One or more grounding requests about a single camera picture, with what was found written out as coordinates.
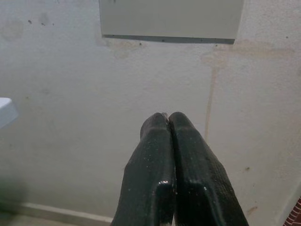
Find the white sink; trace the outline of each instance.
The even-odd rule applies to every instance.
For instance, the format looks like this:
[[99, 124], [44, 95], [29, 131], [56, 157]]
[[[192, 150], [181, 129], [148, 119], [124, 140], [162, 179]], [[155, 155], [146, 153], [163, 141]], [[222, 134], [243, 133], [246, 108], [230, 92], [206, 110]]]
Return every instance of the white sink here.
[[0, 97], [0, 128], [9, 124], [18, 113], [11, 99]]

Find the floor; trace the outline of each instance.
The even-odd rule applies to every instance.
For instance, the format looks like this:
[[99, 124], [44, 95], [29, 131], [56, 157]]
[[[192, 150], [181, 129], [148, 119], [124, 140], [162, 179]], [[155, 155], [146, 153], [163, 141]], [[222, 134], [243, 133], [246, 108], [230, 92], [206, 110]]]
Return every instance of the floor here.
[[5, 216], [3, 214], [1, 214], [0, 217], [0, 224], [1, 226], [74, 226], [56, 221], [31, 218], [22, 215], [11, 218], [10, 215]]

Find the baseboard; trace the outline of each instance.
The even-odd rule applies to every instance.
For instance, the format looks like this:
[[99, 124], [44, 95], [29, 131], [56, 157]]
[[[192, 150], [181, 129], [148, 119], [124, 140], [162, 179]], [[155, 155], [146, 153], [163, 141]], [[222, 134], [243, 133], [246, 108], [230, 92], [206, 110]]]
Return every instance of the baseboard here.
[[112, 218], [98, 216], [89, 213], [77, 212], [72, 210], [65, 210], [51, 206], [44, 206], [34, 203], [12, 204], [3, 203], [6, 211], [13, 211], [17, 214], [27, 215], [35, 218], [43, 218], [48, 220], [59, 221], [67, 224], [79, 226], [109, 226]]

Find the stain on wall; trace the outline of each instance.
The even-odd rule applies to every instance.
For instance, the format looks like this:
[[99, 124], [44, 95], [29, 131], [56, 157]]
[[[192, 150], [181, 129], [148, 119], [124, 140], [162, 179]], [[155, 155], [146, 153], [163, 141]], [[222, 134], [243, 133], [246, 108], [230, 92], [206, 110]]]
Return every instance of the stain on wall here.
[[212, 68], [211, 87], [207, 104], [205, 139], [208, 138], [211, 105], [214, 94], [216, 77], [219, 71], [227, 67], [231, 57], [253, 59], [281, 59], [292, 57], [294, 50], [290, 48], [276, 48], [268, 42], [252, 42], [249, 40], [236, 41], [234, 45], [216, 44], [213, 50], [201, 56], [201, 60]]
[[41, 15], [39, 16], [39, 23], [43, 26], [49, 24], [49, 18], [47, 13], [41, 13]]
[[23, 22], [21, 20], [8, 20], [0, 29], [1, 37], [5, 41], [15, 41], [23, 35]]
[[256, 210], [258, 209], [258, 206], [254, 206], [252, 208], [250, 208], [247, 212], [246, 212], [246, 216], [250, 216], [252, 213], [254, 213]]
[[105, 39], [105, 43], [117, 59], [125, 59], [131, 52], [145, 47], [138, 40]]

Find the water stain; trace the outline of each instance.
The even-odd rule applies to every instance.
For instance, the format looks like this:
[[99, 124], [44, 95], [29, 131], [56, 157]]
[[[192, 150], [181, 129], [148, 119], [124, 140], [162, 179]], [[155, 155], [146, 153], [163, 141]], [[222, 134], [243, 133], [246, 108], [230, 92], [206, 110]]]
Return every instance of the water stain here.
[[46, 26], [49, 24], [49, 18], [47, 13], [41, 13], [39, 16], [39, 22], [41, 25]]
[[290, 48], [276, 48], [268, 42], [252, 42], [249, 40], [236, 41], [234, 45], [219, 44], [211, 52], [201, 56], [201, 60], [212, 68], [210, 94], [208, 98], [205, 124], [205, 140], [208, 138], [211, 105], [214, 94], [216, 77], [219, 71], [228, 65], [231, 57], [244, 57], [251, 59], [282, 59], [294, 55]]
[[7, 21], [0, 29], [1, 37], [5, 41], [15, 41], [20, 39], [23, 35], [23, 22], [20, 20]]
[[145, 45], [142, 45], [141, 42], [138, 40], [106, 38], [105, 42], [106, 46], [113, 51], [114, 56], [117, 59], [127, 58], [131, 52], [145, 47]]
[[255, 210], [258, 209], [258, 206], [254, 206], [252, 208], [250, 208], [247, 212], [246, 212], [246, 216], [250, 216], [252, 213], [254, 213]]

